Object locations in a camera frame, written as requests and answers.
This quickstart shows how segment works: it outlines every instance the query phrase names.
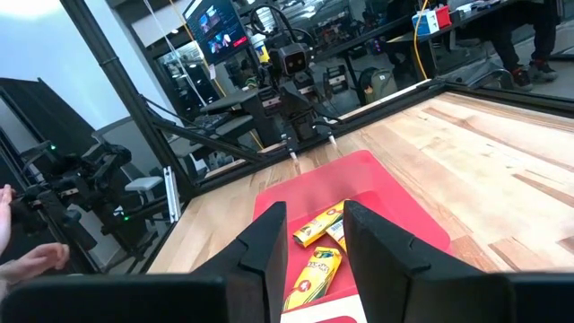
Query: sneaker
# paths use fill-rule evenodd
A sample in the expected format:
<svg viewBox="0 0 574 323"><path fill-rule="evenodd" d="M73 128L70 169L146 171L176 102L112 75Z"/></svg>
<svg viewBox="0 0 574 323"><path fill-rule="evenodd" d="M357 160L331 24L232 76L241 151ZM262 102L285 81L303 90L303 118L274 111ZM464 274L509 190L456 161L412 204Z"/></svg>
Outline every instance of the sneaker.
<svg viewBox="0 0 574 323"><path fill-rule="evenodd" d="M530 71L534 81L552 82L558 78L558 73L551 69L546 61L530 62Z"/></svg>
<svg viewBox="0 0 574 323"><path fill-rule="evenodd" d="M512 78L514 79L514 86L517 88L517 90L530 92L532 89L534 89L532 82L530 82L530 76L528 76L528 72L522 69L522 67L512 72Z"/></svg>

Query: wooden tabletop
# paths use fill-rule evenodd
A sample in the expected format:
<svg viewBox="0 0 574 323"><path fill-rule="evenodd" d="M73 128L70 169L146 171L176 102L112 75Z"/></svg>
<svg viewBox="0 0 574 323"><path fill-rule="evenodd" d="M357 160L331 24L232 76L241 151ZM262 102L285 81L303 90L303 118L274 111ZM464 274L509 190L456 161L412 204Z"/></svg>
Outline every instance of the wooden tabletop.
<svg viewBox="0 0 574 323"><path fill-rule="evenodd" d="M203 264L251 222L256 195L370 150L484 271L574 267L574 120L451 93L191 201L150 273Z"/></svg>

